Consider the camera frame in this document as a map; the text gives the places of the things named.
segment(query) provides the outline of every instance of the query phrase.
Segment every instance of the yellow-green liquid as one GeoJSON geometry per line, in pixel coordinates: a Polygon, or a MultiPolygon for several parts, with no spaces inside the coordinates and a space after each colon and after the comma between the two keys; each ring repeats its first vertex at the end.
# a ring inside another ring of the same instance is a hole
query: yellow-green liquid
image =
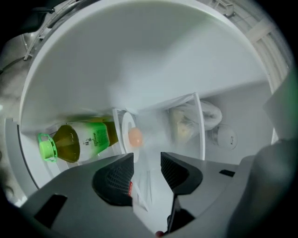
{"type": "MultiPolygon", "coordinates": [[[[118,142],[114,122],[104,122],[108,131],[109,146],[118,142]]],[[[57,156],[69,163],[75,163],[80,157],[80,142],[77,133],[70,125],[63,125],[53,136],[57,156]]]]}

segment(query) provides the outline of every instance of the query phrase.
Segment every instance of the egg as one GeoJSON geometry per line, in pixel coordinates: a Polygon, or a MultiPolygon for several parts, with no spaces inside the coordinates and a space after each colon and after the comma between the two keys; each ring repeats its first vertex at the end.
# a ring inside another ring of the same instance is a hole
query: egg
{"type": "Polygon", "coordinates": [[[130,129],[129,142],[132,147],[139,147],[143,144],[142,132],[137,127],[133,127],[130,129]]]}

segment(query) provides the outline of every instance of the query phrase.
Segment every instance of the bottle label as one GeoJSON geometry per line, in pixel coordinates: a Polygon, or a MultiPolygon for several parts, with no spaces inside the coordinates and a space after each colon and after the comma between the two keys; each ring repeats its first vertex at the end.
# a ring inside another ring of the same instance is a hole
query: bottle label
{"type": "Polygon", "coordinates": [[[91,159],[109,146],[107,127],[100,122],[67,123],[78,135],[80,142],[80,161],[91,159]]]}

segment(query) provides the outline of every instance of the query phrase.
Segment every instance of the green bottle cap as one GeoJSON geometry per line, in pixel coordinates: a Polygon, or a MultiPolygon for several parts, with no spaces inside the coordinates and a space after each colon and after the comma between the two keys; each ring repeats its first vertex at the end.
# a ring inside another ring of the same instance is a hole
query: green bottle cap
{"type": "Polygon", "coordinates": [[[56,162],[57,148],[53,139],[48,134],[39,133],[38,141],[41,158],[45,161],[56,162]],[[47,137],[47,140],[42,141],[41,137],[47,137]]]}

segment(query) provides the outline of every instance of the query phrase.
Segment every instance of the white plate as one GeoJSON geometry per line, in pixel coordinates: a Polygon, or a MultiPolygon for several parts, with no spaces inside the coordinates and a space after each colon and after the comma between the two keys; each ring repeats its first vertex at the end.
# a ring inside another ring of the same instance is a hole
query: white plate
{"type": "Polygon", "coordinates": [[[136,163],[139,159],[140,149],[137,147],[132,147],[129,142],[129,131],[131,128],[135,127],[135,121],[132,118],[129,112],[126,112],[123,116],[122,120],[122,139],[123,145],[126,153],[133,153],[134,154],[134,163],[136,163]]]}

